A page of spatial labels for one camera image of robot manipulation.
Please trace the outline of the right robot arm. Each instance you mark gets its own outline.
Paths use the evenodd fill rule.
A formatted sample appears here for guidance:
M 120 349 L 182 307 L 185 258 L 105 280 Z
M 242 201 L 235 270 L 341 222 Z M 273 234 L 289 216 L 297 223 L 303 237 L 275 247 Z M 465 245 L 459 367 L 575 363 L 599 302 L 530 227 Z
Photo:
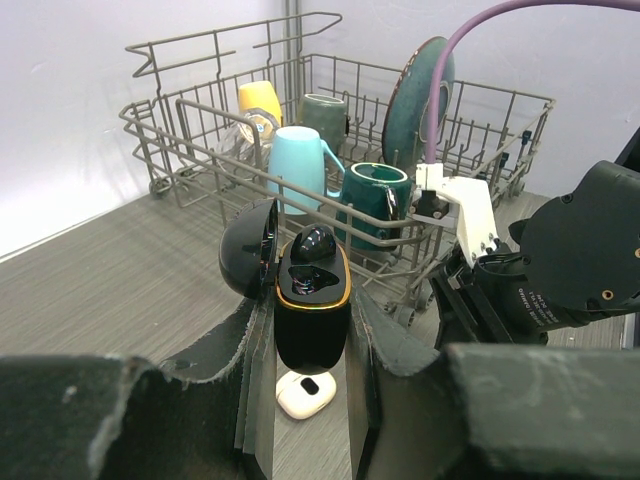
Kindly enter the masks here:
M 544 345 L 553 330 L 638 312 L 639 137 L 509 234 L 518 250 L 501 242 L 468 261 L 456 247 L 430 274 L 436 349 Z

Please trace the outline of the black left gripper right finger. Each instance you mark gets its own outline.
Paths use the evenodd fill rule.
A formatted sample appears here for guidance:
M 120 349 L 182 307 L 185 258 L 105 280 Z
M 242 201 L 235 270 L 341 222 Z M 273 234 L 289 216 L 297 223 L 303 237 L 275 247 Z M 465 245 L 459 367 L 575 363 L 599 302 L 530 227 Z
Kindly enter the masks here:
M 635 479 L 637 351 L 435 350 L 362 289 L 345 362 L 356 479 Z

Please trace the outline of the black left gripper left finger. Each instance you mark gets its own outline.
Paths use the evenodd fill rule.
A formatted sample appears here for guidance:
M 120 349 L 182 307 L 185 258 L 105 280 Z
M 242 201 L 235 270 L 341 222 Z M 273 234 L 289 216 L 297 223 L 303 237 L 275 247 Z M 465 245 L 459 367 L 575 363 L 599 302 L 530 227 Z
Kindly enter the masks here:
M 244 300 L 161 363 L 122 355 L 5 356 L 5 479 L 268 479 L 272 302 Z

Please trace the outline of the black earbud charging case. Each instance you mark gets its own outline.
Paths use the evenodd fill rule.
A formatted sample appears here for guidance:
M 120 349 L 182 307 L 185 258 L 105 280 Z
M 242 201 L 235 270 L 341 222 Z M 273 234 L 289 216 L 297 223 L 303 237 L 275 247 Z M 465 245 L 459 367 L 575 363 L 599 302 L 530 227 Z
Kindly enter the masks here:
M 313 263 L 292 262 L 293 240 L 278 246 L 274 198 L 252 201 L 223 232 L 219 268 L 226 284 L 242 296 L 273 297 L 275 342 L 282 362 L 297 373 L 318 375 L 334 367 L 346 343 L 351 272 L 336 239 L 336 255 Z

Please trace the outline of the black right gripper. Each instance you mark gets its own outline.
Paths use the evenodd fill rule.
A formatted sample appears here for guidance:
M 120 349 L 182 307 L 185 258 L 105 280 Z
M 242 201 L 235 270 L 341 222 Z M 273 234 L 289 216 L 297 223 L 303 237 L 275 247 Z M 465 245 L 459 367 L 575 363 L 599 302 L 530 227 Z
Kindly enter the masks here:
M 543 345 L 545 332 L 524 332 L 499 313 L 477 283 L 460 246 L 429 274 L 439 315 L 434 348 L 450 343 Z

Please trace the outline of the cream earbud charging case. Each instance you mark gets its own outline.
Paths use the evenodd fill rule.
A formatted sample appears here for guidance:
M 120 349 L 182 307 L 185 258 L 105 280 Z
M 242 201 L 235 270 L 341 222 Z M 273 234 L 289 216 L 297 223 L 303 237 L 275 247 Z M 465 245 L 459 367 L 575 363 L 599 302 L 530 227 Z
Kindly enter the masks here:
M 295 420 L 308 419 L 335 397 L 336 380 L 330 372 L 301 375 L 287 372 L 276 382 L 276 400 L 282 410 Z

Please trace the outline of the black earbud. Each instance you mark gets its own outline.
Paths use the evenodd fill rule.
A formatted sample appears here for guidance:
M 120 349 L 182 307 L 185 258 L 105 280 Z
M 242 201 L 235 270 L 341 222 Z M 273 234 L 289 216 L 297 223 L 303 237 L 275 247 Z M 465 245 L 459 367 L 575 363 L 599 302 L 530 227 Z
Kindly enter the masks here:
M 336 241 L 331 229 L 323 224 L 304 227 L 293 240 L 291 260 L 293 263 L 313 263 L 336 255 Z

